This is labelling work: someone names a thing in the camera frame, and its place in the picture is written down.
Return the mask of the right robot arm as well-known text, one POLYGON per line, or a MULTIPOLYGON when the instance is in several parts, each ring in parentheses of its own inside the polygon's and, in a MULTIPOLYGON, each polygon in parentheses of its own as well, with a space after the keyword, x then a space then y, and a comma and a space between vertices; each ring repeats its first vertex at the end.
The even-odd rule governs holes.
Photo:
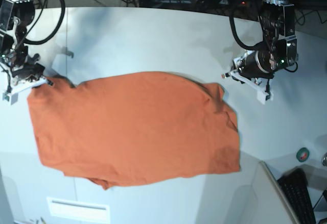
POLYGON ((20 92, 42 84, 52 85, 39 64, 40 55, 29 55, 29 45, 42 45, 51 40, 64 19, 65 1, 59 0, 61 13, 54 30, 43 40, 28 40, 30 29, 39 21, 35 15, 35 0, 1 0, 1 71, 6 75, 2 99, 9 104, 18 100, 20 92))

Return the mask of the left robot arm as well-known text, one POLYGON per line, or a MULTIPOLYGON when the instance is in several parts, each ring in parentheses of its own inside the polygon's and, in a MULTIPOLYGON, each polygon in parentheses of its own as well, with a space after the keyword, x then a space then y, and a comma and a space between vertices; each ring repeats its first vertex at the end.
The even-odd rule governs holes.
POLYGON ((245 53, 232 61, 231 70, 222 75, 256 90, 257 100, 264 104, 273 99, 270 82, 279 70, 292 72, 298 67, 295 35, 295 6, 292 0, 234 0, 229 23, 236 43, 245 53), (258 14, 263 40, 246 45, 237 35, 234 12, 241 3, 251 2, 258 14))

